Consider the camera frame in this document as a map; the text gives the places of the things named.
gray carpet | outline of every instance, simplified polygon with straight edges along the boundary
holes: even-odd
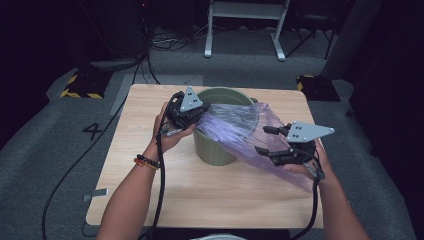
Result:
[[[297,41],[295,33],[281,36],[286,52]],[[320,34],[285,62],[277,60],[268,31],[219,33],[210,59],[203,57],[204,43],[200,39],[175,52],[152,50],[159,81],[177,84],[201,76],[205,86],[296,89],[298,75],[319,74],[325,65],[326,41]],[[146,66],[145,77],[150,79]],[[51,86],[50,103],[0,153],[0,239],[41,239],[42,212],[50,193],[93,143],[91,134],[82,130],[93,123],[104,130],[134,70],[115,72],[104,99],[60,98],[74,70]],[[144,81],[140,74],[137,81]],[[343,80],[333,82],[341,102],[309,102],[309,106],[316,124],[336,129],[323,143],[358,218],[372,239],[415,239],[402,196],[379,159],[369,154],[370,142],[355,118],[345,116],[352,86]],[[88,203],[82,196],[97,184],[118,120],[119,116],[56,192],[47,214],[48,239],[85,238],[81,227]],[[97,227],[84,229],[95,234]],[[312,230],[303,239],[323,239],[323,230]]]

forearm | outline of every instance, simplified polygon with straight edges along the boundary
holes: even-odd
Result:
[[[326,239],[369,239],[332,171],[319,184]]]
[[[157,149],[144,156],[157,161]],[[103,214],[97,239],[136,239],[147,217],[155,170],[135,165],[113,193]]]

beaded bracelet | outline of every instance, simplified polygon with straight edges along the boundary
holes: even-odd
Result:
[[[143,155],[137,154],[137,158],[134,158],[134,162],[140,166],[148,166],[155,170],[160,168],[160,163],[153,161],[152,159],[148,159]]]

purple plastic bag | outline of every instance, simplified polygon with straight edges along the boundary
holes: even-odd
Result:
[[[254,146],[270,151],[289,147],[286,137],[265,133],[264,126],[284,126],[267,103],[250,106],[212,104],[197,124],[199,130],[238,159],[311,192],[311,181],[306,176],[275,167],[268,157],[256,152]]]

human arm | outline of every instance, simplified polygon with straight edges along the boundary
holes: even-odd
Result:
[[[162,111],[156,116],[152,139],[143,155],[153,161],[159,161],[156,135]],[[170,137],[162,137],[163,152],[174,147],[181,138],[194,131],[194,125],[187,130]],[[150,193],[156,171],[148,166],[135,164],[125,179],[113,193],[106,206],[96,239],[136,239],[144,225],[150,203]]]
[[[325,178],[318,184],[323,210],[325,239],[369,239],[356,218],[343,187],[330,166],[324,149],[318,141],[316,141],[316,145],[322,170],[325,173]],[[287,164],[284,168],[294,173],[305,174],[312,179],[311,174],[304,166]]]

